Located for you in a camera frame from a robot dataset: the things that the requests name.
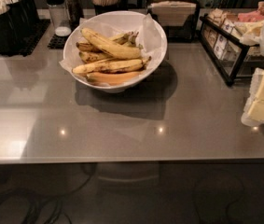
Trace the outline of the spotted yellow banana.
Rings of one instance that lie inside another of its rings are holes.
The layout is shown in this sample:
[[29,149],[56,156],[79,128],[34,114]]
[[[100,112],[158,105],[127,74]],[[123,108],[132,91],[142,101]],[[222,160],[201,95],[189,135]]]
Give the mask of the spotted yellow banana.
[[119,43],[112,41],[91,28],[82,28],[81,34],[86,38],[95,48],[109,54],[117,59],[137,59],[141,56],[141,50],[137,47],[125,47]]

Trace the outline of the back right banana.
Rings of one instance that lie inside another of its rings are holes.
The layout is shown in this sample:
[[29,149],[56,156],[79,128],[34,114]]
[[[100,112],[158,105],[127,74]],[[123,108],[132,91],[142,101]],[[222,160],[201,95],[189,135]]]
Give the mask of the back right banana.
[[128,32],[124,34],[114,35],[110,37],[110,40],[126,47],[135,47],[135,40],[137,36],[138,34],[136,32]]

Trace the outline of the long front banana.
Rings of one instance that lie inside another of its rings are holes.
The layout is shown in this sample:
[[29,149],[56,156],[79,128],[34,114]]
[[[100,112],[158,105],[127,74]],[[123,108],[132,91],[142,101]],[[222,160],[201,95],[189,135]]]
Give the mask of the long front banana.
[[131,60],[105,59],[94,63],[82,64],[73,68],[72,72],[74,74],[132,72],[142,69],[150,60],[150,57]]

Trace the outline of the small black shaker mat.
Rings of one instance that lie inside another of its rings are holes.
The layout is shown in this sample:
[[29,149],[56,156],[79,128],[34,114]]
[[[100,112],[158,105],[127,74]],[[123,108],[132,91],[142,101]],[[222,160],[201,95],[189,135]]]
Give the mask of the small black shaker mat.
[[49,49],[63,49],[68,36],[54,35],[48,44]]

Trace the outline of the dark pepper shaker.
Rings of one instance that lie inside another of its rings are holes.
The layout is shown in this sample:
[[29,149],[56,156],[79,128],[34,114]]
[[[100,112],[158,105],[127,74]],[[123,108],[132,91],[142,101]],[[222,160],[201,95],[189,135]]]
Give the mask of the dark pepper shaker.
[[73,28],[77,28],[80,19],[84,17],[81,0],[65,0],[69,21]]

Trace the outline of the white bowl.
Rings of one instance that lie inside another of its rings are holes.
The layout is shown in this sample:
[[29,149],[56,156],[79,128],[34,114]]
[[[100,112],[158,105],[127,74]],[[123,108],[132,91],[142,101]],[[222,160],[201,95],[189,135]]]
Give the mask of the white bowl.
[[[84,77],[74,75],[72,69],[83,64],[78,55],[76,47],[77,41],[85,41],[81,34],[81,29],[87,27],[107,36],[118,35],[120,33],[138,32],[136,44],[144,47],[142,55],[148,55],[152,61],[147,69],[139,77],[130,79],[119,85],[92,85]],[[145,78],[149,77],[164,60],[167,52],[167,37],[162,27],[152,18],[151,15],[142,14],[135,11],[113,11],[94,16],[83,21],[73,33],[67,38],[63,48],[63,59],[60,66],[67,71],[76,81],[95,90],[118,93],[131,88]]]

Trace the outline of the back left banana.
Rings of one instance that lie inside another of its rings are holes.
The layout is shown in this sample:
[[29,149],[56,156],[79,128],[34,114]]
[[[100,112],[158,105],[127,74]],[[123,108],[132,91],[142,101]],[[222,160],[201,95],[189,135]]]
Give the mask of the back left banana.
[[76,42],[76,47],[80,51],[88,51],[88,52],[100,52],[99,49],[94,47],[91,43],[88,42]]

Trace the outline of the black rear cutlery cup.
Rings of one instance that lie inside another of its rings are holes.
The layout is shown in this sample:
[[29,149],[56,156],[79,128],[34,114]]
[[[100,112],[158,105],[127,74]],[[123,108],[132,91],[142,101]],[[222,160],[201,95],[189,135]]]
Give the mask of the black rear cutlery cup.
[[21,3],[27,25],[31,30],[33,30],[39,22],[35,0],[21,0]]

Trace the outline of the salt shaker black lid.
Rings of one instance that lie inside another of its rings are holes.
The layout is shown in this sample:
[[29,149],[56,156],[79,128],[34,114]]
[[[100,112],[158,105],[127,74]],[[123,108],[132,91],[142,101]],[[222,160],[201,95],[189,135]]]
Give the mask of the salt shaker black lid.
[[46,0],[54,34],[60,37],[69,36],[72,32],[64,0]]

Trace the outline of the middle left banana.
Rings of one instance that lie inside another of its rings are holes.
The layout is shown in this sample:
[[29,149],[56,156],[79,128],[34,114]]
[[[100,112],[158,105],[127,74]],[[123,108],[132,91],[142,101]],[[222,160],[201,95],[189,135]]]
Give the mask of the middle left banana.
[[103,52],[80,51],[79,57],[84,63],[94,63],[100,60],[108,59],[109,55]]

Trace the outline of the black rubber mat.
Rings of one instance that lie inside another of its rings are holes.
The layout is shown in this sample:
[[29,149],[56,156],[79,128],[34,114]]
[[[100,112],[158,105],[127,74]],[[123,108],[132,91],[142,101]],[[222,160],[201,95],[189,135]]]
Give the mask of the black rubber mat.
[[30,55],[34,51],[42,35],[47,31],[49,25],[50,25],[49,19],[40,19],[33,26],[32,33],[24,38],[24,42],[19,49],[15,49],[14,51],[10,51],[10,52],[0,51],[0,55],[3,56]]

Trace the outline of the pink sweetener packets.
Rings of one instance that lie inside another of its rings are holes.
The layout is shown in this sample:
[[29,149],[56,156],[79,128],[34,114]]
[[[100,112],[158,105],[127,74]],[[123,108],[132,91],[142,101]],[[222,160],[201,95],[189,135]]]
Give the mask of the pink sweetener packets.
[[239,13],[238,21],[241,21],[241,22],[264,21],[264,15],[261,14],[258,10],[246,12],[246,13]]

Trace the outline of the black napkin holder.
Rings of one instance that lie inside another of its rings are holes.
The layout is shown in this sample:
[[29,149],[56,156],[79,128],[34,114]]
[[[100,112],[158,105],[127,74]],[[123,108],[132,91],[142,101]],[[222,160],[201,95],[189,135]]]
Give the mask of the black napkin holder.
[[169,41],[191,42],[194,39],[200,13],[197,0],[146,0],[146,7]]

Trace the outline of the bottom front banana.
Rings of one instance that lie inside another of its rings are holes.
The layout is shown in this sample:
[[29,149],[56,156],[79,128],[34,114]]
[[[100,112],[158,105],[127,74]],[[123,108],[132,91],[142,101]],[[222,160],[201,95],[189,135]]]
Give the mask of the bottom front banana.
[[132,78],[139,77],[142,74],[141,71],[117,73],[117,74],[107,74],[101,72],[88,73],[86,79],[89,83],[96,85],[119,85],[121,83],[127,82]]

